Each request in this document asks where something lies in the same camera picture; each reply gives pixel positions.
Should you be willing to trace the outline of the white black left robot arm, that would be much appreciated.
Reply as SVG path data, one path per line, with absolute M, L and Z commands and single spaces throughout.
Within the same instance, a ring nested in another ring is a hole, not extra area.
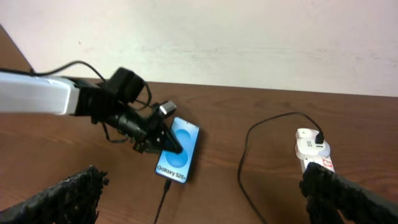
M 137 152 L 179 154 L 183 147 L 165 123 L 177 108 L 174 102 L 152 105 L 147 116 L 131 106 L 148 87 L 139 75 L 122 67 L 96 84 L 3 68 L 1 112 L 89 116 L 93 124 L 116 129 L 123 136 L 121 142 L 131 142 Z

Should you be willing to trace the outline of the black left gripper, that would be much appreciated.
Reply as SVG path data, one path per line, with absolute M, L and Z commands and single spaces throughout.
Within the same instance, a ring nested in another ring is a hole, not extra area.
M 180 154 L 183 148 L 164 119 L 158 103 L 148 116 L 142 116 L 132 107 L 118 103 L 114 113 L 108 116 L 108 124 L 127 136 L 132 149 L 139 153 L 160 153 L 165 150 Z

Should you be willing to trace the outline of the white power strip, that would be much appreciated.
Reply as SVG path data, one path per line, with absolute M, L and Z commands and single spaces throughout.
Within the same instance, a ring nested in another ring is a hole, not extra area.
M 302 172 L 305 172 L 310 162 L 317 163 L 322 167 L 334 172 L 334 165 L 330 157 L 330 145 L 324 141 L 316 144 L 315 138 L 319 131 L 308 128 L 299 128 L 295 133 L 295 153 L 300 160 Z

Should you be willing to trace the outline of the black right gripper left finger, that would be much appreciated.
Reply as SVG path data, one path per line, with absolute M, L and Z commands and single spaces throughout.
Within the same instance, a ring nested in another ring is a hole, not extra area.
M 1 223 L 95 223 L 106 171 L 95 166 L 73 174 L 9 208 L 1 210 Z

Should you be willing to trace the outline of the white usb charger plug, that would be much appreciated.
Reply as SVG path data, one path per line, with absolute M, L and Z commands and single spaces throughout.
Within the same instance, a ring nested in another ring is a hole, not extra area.
M 306 158 L 313 157 L 328 157 L 330 155 L 330 146 L 324 141 L 317 144 L 313 138 L 298 138 L 295 145 L 295 152 L 299 159 L 305 160 Z

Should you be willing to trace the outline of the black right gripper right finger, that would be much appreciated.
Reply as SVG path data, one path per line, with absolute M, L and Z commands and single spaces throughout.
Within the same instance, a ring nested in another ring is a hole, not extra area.
M 397 204 L 317 164 L 308 163 L 299 183 L 310 223 L 397 224 Z

